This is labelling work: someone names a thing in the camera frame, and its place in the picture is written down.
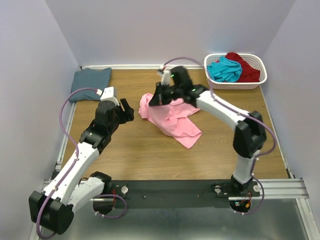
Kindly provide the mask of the pink t shirt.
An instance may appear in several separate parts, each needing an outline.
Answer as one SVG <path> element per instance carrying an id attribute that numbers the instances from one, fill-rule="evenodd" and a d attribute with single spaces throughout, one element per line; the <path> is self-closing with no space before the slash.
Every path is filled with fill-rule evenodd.
<path id="1" fill-rule="evenodd" d="M 200 109 L 185 103 L 181 98 L 168 105 L 149 106 L 152 97 L 151 93 L 141 97 L 138 110 L 141 118 L 153 123 L 162 133 L 174 138 L 186 149 L 192 148 L 202 136 L 202 131 L 189 117 Z"/>

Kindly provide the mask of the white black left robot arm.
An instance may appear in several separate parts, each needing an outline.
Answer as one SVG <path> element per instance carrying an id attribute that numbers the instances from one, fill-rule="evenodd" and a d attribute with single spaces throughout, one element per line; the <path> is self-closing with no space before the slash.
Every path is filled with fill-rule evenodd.
<path id="1" fill-rule="evenodd" d="M 114 207 L 116 200 L 123 200 L 112 185 L 112 178 L 94 172 L 86 183 L 79 185 L 82 175 L 110 143 L 119 125 L 134 120 L 134 109 L 125 98 L 99 102 L 95 118 L 81 134 L 75 152 L 64 168 L 42 192 L 33 191 L 28 199 L 30 217 L 36 224 L 38 236 L 47 240 L 40 228 L 62 235 L 71 225 L 76 211 L 95 197 L 107 198 Z"/>

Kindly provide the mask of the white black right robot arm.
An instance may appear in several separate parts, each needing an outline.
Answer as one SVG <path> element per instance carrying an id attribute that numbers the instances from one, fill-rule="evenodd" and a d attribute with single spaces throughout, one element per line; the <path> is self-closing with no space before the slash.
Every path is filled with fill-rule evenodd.
<path id="1" fill-rule="evenodd" d="M 261 151 L 267 136 L 259 112 L 246 112 L 218 97 L 211 89 L 194 84 L 188 71 L 179 65 L 158 69 L 161 80 L 148 103 L 151 110 L 160 111 L 175 100 L 208 112 L 223 121 L 234 132 L 233 149 L 237 153 L 235 171 L 230 178 L 230 191 L 241 196 L 253 181 L 254 159 Z"/>

